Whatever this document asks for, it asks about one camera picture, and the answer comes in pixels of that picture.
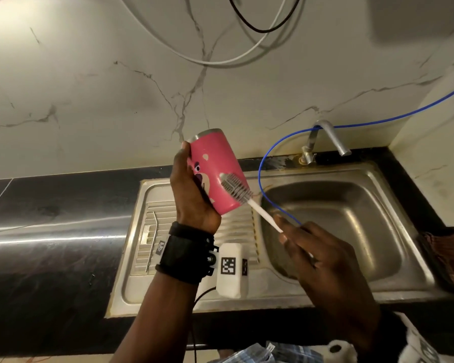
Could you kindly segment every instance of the blue cable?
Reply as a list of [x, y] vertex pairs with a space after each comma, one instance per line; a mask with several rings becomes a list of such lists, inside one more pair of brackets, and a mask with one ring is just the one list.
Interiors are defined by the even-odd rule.
[[[377, 125], [379, 123], [384, 123], [384, 122], [390, 122], [390, 121], [395, 121], [396, 119], [401, 119], [401, 118], [405, 118], [405, 117], [408, 117], [410, 115], [415, 115], [416, 113], [419, 113], [419, 112], [422, 112], [422, 111], [425, 111], [426, 109], [429, 109], [429, 108], [432, 108], [433, 106], [441, 103], [441, 102], [444, 102], [446, 99], [449, 99], [450, 97], [452, 97], [454, 95], [454, 91], [450, 92], [448, 95], [436, 100], [435, 102], [432, 102], [422, 108], [419, 108], [419, 109], [416, 109], [415, 111], [412, 111], [412, 112], [409, 112], [409, 113], [406, 113], [404, 115], [398, 115], [398, 116], [395, 116], [395, 117], [392, 117], [392, 118], [387, 118], [387, 119], [381, 119], [379, 121], [371, 121], [371, 122], [364, 122], [364, 123], [353, 123], [351, 125], [337, 125], [337, 126], [334, 126], [335, 129], [345, 129], [347, 127], [360, 127], [360, 126], [370, 126], [370, 125]], [[297, 134], [302, 134], [302, 133], [307, 133], [308, 131], [313, 131], [313, 130], [321, 130], [322, 127], [311, 127], [309, 129], [305, 129], [305, 130], [299, 130], [299, 131], [296, 131], [292, 134], [289, 134], [289, 135], [286, 135], [285, 137], [277, 140], [275, 142], [275, 144], [273, 146], [271, 146], [271, 148], [268, 150], [268, 152], [264, 155], [264, 157], [262, 157], [262, 160], [260, 161], [260, 164], [259, 164], [259, 171], [258, 171], [258, 183], [259, 183], [259, 188], [260, 188], [260, 191], [262, 193], [262, 195], [264, 196], [264, 198], [269, 201], [271, 203], [271, 205], [273, 207], [275, 207], [276, 209], [278, 209], [280, 212], [282, 212], [283, 214], [287, 215], [288, 217], [290, 217], [291, 219], [293, 219], [294, 221], [296, 221], [296, 223], [298, 223], [299, 225], [301, 225], [301, 222], [299, 220], [297, 220], [294, 216], [292, 216], [290, 213], [288, 213], [287, 211], [281, 209], [276, 203], [274, 203], [273, 201], [271, 201], [271, 199], [269, 199], [266, 195], [266, 193], [264, 192], [264, 189], [262, 189], [262, 185], [261, 185], [261, 182], [260, 182], [260, 172], [262, 170], [262, 165], [264, 164], [264, 161], [266, 160], [267, 156], [269, 155], [270, 152], [272, 152], [272, 149], [274, 149], [281, 141], [284, 141], [286, 140], [288, 137], [291, 137], [291, 136], [294, 136], [294, 135], [297, 135]]]

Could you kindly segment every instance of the cable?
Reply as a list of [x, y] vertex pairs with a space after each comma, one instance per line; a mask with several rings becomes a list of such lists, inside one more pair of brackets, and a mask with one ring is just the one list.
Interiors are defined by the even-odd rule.
[[[195, 308], [195, 305], [196, 303], [200, 300], [200, 298], [202, 298], [206, 293], [209, 293], [213, 290], [216, 290], [217, 288], [216, 287], [213, 287], [213, 288], [210, 288], [210, 289], [207, 289], [205, 292], [203, 292], [202, 294], [200, 294], [198, 296], [197, 299], [195, 299], [195, 302], [194, 302], [194, 306], [192, 307], [192, 309]], [[195, 335], [194, 335], [194, 326], [192, 325], [192, 329], [190, 330], [192, 332], [192, 341], [194, 343], [194, 357], [195, 357], [195, 363], [196, 363], [196, 344], [195, 344]]]
[[[371, 121], [371, 122], [364, 122], [364, 123], [353, 123], [353, 124], [350, 124], [350, 125], [337, 125], [337, 126], [334, 126], [335, 129], [344, 129], [344, 128], [347, 128], [347, 127], [360, 127], [360, 126], [370, 126], [370, 125], [377, 125], [379, 123], [384, 123], [384, 122], [390, 122], [390, 121], [395, 121], [396, 119], [401, 119], [401, 118], [405, 118], [405, 117], [408, 117], [410, 115], [415, 115], [419, 112], [422, 112], [422, 111], [425, 111], [426, 109], [429, 109], [429, 108], [432, 108], [433, 106], [439, 104], [439, 103], [442, 103], [444, 102], [445, 100], [449, 99], [450, 97], [452, 97], [454, 95], [454, 90], [451, 91], [448, 95], [436, 100], [435, 102], [432, 102], [422, 108], [419, 108], [419, 109], [416, 109], [415, 111], [412, 111], [412, 112], [409, 112], [409, 113], [405, 113], [403, 115], [398, 115], [398, 116], [395, 116], [395, 117], [392, 117], [392, 118], [387, 118], [387, 119], [381, 119], [379, 121]], [[322, 127], [311, 127], [309, 129], [305, 129], [305, 130], [299, 130], [299, 131], [296, 131], [292, 134], [289, 134], [289, 135], [286, 135], [285, 137], [277, 140], [275, 142], [275, 144], [273, 146], [271, 146], [271, 148], [267, 151], [267, 153], [262, 157], [262, 160], [260, 161], [260, 164], [259, 164], [259, 170], [258, 170], [258, 184], [259, 184], [259, 188], [260, 188], [260, 191], [262, 193], [262, 195], [264, 196], [264, 198], [269, 201], [271, 203], [271, 205], [273, 207], [275, 207], [276, 209], [278, 209], [280, 212], [282, 212], [283, 214], [287, 215], [288, 217], [290, 217], [291, 219], [293, 219], [294, 221], [296, 221], [296, 223], [298, 223], [299, 225], [301, 225], [301, 222], [299, 220], [297, 220], [294, 216], [292, 216], [290, 213], [288, 213], [287, 211], [281, 209], [276, 203], [274, 203], [273, 201], [271, 201], [271, 199], [269, 199], [266, 195], [266, 192], [264, 192], [264, 189], [262, 188], [262, 185], [261, 185], [261, 182], [260, 182], [260, 172], [262, 170], [262, 165], [264, 164], [264, 161], [266, 160], [267, 156], [269, 155], [270, 152], [272, 152], [272, 150], [281, 142], [281, 141], [284, 141], [286, 140], [288, 137], [291, 137], [291, 136], [294, 136], [294, 135], [297, 135], [297, 134], [302, 134], [302, 133], [307, 133], [308, 131], [313, 131], [313, 130], [321, 130]]]
[[[194, 63], [197, 63], [197, 64], [201, 64], [201, 65], [209, 65], [209, 66], [212, 66], [212, 65], [225, 65], [225, 64], [228, 64], [228, 63], [231, 63], [231, 62], [235, 62], [237, 60], [240, 60], [241, 58], [247, 56], [248, 54], [250, 54], [252, 51], [254, 51], [254, 49], [256, 49], [261, 43], [262, 41], [264, 41], [266, 39], [266, 37], [268, 36], [268, 34], [262, 36], [262, 38], [256, 43], [254, 44], [250, 49], [248, 49], [247, 51], [245, 51], [243, 54], [240, 54], [239, 56], [237, 57], [234, 57], [234, 58], [231, 58], [229, 60], [225, 60], [225, 61], [203, 61], [203, 60], [197, 60], [195, 58], [191, 58], [191, 57], [188, 57], [180, 52], [178, 52], [177, 50], [175, 50], [173, 47], [171, 47], [169, 44], [167, 44], [166, 42], [163, 42], [160, 38], [158, 38], [148, 27], [148, 25], [146, 24], [146, 22], [143, 20], [143, 16], [138, 12], [138, 10], [134, 7], [134, 5], [130, 2], [130, 1], [127, 1], [127, 0], [121, 0], [121, 2], [123, 3], [123, 5], [127, 8], [127, 10], [133, 15], [133, 17], [139, 22], [139, 24], [141, 24], [143, 26], [143, 28], [146, 30], [146, 32], [151, 36], [153, 37], [153, 39], [155, 41], [157, 41], [158, 43], [160, 43], [161, 45], [163, 45], [164, 47], [168, 48], [171, 52], [173, 52], [174, 54], [176, 54], [177, 56], [180, 56], [181, 58], [184, 58], [185, 60], [188, 60], [188, 61], [191, 61], [191, 62], [194, 62]], [[284, 9], [284, 4], [286, 3], [286, 0], [283, 0], [283, 2], [281, 3], [280, 7], [279, 7], [279, 10], [276, 14], [276, 17], [274, 18], [274, 20], [272, 21], [271, 23], [271, 27], [274, 26], [274, 24], [276, 24], [277, 22], [277, 19], [279, 17], [279, 15], [281, 14], [281, 11], [283, 11]]]
[[284, 20], [282, 22], [280, 22], [278, 25], [276, 26], [271, 26], [269, 29], [257, 29], [254, 25], [252, 25], [251, 23], [249, 23], [245, 18], [244, 16], [241, 14], [241, 12], [239, 11], [239, 9], [237, 9], [237, 6], [235, 5], [234, 3], [234, 0], [229, 0], [230, 1], [230, 5], [232, 5], [232, 8], [234, 9], [235, 13], [237, 14], [237, 16], [239, 18], [241, 18], [241, 20], [244, 22], [245, 25], [247, 25], [250, 29], [254, 30], [255, 32], [257, 33], [271, 33], [273, 32], [274, 30], [276, 29], [279, 29], [280, 27], [282, 27], [289, 19], [290, 17], [292, 16], [293, 12], [296, 10], [296, 7], [298, 6], [299, 4], [299, 0], [296, 0], [296, 2], [294, 3], [294, 5], [292, 6], [291, 8], [291, 11], [289, 12], [289, 14], [284, 18]]

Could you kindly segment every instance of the person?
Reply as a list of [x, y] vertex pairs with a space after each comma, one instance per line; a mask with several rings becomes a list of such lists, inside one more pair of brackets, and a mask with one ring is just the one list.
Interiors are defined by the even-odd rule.
[[[198, 231], [213, 236], [220, 226], [221, 217], [196, 184], [192, 169], [187, 165], [189, 154], [189, 144], [183, 142], [182, 149], [175, 156], [170, 177], [178, 226], [188, 232]], [[325, 312], [328, 322], [337, 326], [343, 340], [316, 347], [279, 343], [267, 343], [262, 347], [254, 344], [222, 362], [440, 361], [437, 352], [404, 315], [381, 310], [350, 244], [315, 223], [295, 227], [280, 216], [276, 216], [275, 221], [283, 230], [279, 241], [293, 261], [299, 283], [315, 307]], [[139, 313], [115, 352], [112, 363], [183, 361], [201, 278], [184, 279], [184, 273], [175, 274], [174, 269], [175, 265], [157, 267]]]

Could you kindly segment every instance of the blue plaid fabric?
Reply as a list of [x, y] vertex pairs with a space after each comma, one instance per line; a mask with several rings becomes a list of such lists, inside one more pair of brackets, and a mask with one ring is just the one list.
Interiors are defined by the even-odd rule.
[[309, 347], [267, 342], [266, 349], [256, 343], [216, 363], [323, 363], [323, 356]]

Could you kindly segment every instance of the hand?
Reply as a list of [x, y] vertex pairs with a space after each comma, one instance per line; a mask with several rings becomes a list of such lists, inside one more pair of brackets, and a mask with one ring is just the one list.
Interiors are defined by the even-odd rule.
[[381, 313], [353, 247], [313, 222], [297, 228], [279, 215], [274, 220], [283, 230], [279, 241], [313, 304], [327, 312], [358, 353], [369, 351]]
[[187, 164], [190, 144], [182, 142], [182, 149], [175, 155], [170, 184], [177, 207], [177, 222], [214, 234], [220, 226], [220, 215], [194, 181], [194, 173]]

